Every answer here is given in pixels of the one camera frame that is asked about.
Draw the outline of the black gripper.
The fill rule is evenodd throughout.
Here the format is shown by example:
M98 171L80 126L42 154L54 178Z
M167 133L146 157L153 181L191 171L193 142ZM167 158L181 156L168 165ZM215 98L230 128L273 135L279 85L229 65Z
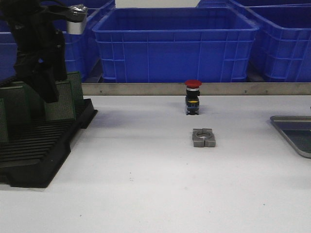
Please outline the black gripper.
M64 35L53 22L69 21L70 9L38 0L2 0L0 11L17 44L16 75L26 75L22 80L46 103L58 102L55 80L65 80L67 70Z

